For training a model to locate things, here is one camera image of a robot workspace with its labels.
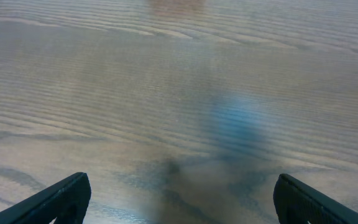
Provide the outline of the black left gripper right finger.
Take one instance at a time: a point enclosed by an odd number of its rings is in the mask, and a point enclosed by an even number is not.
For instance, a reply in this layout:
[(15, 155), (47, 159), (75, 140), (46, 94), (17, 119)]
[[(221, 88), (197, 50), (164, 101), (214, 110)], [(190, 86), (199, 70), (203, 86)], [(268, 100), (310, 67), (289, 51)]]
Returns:
[(358, 213), (289, 174), (280, 174), (273, 191), (280, 224), (358, 224)]

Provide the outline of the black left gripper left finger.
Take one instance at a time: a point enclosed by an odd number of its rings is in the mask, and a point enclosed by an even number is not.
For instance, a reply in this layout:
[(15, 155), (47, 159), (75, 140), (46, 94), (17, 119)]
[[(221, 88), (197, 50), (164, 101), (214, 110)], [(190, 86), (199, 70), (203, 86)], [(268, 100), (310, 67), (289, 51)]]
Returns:
[(88, 175), (77, 172), (0, 212), (0, 224), (82, 224), (91, 198)]

